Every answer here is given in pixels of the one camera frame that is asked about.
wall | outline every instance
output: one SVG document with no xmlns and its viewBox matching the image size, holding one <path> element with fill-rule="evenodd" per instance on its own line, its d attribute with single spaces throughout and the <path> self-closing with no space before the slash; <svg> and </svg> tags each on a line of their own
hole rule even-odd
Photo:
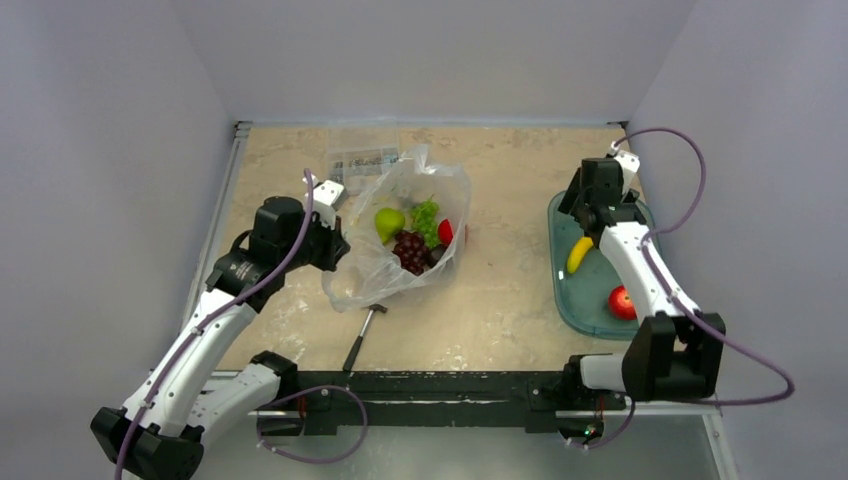
<svg viewBox="0 0 848 480">
<path fill-rule="evenodd" d="M 173 0 L 239 119 L 632 116 L 695 0 Z"/>
<path fill-rule="evenodd" d="M 848 3 L 772 7 L 699 1 L 630 130 L 674 126 L 701 144 L 702 207 L 663 249 L 730 335 L 797 380 L 789 401 L 725 410 L 742 478 L 843 478 Z M 694 157 L 663 135 L 636 139 L 633 148 L 658 221 L 668 225 L 692 197 Z M 782 382 L 731 353 L 719 387 L 738 398 Z"/>
<path fill-rule="evenodd" d="M 0 477 L 107 478 L 88 430 L 176 334 L 232 125 L 167 0 L 0 14 Z"/>
</svg>

beige table surface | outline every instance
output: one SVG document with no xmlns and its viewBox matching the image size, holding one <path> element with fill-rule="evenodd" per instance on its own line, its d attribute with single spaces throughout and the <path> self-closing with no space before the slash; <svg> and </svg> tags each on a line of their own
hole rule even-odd
<svg viewBox="0 0 848 480">
<path fill-rule="evenodd" d="M 468 244 L 447 291 L 375 317 L 355 370 L 556 370 L 572 354 L 624 351 L 626 342 L 581 335 L 560 319 L 547 226 L 548 204 L 580 160 L 602 156 L 620 135 L 617 129 L 401 128 L 401 150 L 427 143 L 433 158 L 459 161 L 471 177 Z M 304 167 L 326 178 L 326 145 L 324 128 L 252 129 L 222 244 L 251 227 L 266 197 L 302 198 Z M 285 288 L 219 368 L 241 369 L 267 349 L 302 370 L 339 370 L 364 317 L 364 311 L 336 313 L 320 272 L 301 268 L 287 275 Z"/>
</svg>

black handle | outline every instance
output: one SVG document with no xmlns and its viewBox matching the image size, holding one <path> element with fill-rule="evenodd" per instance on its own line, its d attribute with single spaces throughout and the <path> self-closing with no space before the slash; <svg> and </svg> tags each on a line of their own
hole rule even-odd
<svg viewBox="0 0 848 480">
<path fill-rule="evenodd" d="M 356 356 L 359 355 L 359 347 L 361 346 L 362 337 L 356 337 L 356 341 L 353 342 L 353 346 L 350 347 L 350 353 L 347 354 L 347 360 L 345 360 L 345 366 L 342 367 L 342 370 L 345 372 L 353 370 L 353 363 L 356 361 Z"/>
</svg>

banana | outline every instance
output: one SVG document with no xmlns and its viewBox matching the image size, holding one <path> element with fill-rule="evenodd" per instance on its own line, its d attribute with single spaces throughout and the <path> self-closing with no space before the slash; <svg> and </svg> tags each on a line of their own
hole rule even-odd
<svg viewBox="0 0 848 480">
<path fill-rule="evenodd" d="M 571 249 L 571 253 L 568 254 L 568 260 L 565 262 L 565 271 L 569 274 L 576 272 L 580 264 L 583 263 L 583 258 L 586 257 L 586 254 L 594 246 L 592 239 L 589 237 L 582 237 L 580 240 L 577 240 L 577 243 Z"/>
</svg>

hammer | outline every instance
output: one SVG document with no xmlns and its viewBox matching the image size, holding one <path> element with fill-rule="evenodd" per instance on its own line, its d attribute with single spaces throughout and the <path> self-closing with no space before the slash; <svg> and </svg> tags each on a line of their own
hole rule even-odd
<svg viewBox="0 0 848 480">
<path fill-rule="evenodd" d="M 356 361 L 356 356 L 359 355 L 359 347 L 362 346 L 362 339 L 365 338 L 365 332 L 368 331 L 368 324 L 371 323 L 371 317 L 374 316 L 374 312 L 386 313 L 388 311 L 386 307 L 377 303 L 368 307 L 368 316 L 365 317 L 365 324 L 362 325 L 362 331 L 359 332 L 359 336 L 356 337 L 356 341 L 350 347 L 350 353 L 347 354 L 347 360 L 345 360 L 345 365 L 342 367 L 343 371 L 350 372 L 353 370 L 353 362 Z"/>
</svg>

